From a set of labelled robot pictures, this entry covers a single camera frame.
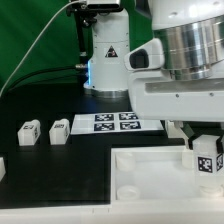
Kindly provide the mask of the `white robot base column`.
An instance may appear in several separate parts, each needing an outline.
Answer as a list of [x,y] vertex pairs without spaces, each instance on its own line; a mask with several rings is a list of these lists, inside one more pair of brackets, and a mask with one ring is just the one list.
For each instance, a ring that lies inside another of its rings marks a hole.
[[95,13],[92,25],[93,54],[87,64],[87,94],[101,98],[128,95],[128,70],[124,56],[130,52],[129,15],[121,0],[87,0]]

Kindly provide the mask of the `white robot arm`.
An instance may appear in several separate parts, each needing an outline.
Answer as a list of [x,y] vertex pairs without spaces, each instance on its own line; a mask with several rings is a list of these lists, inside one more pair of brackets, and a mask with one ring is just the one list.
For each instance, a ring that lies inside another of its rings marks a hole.
[[188,148],[187,122],[224,123],[224,0],[134,0],[153,38],[125,56],[138,117],[172,121]]

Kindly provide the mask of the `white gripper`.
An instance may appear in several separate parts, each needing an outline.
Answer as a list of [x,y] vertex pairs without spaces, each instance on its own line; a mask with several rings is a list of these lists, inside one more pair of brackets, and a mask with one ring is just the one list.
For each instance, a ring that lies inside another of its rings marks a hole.
[[[216,141],[224,153],[224,78],[173,81],[160,71],[134,72],[129,77],[132,110],[141,119],[221,122]],[[187,122],[180,130],[187,149],[195,132]]]

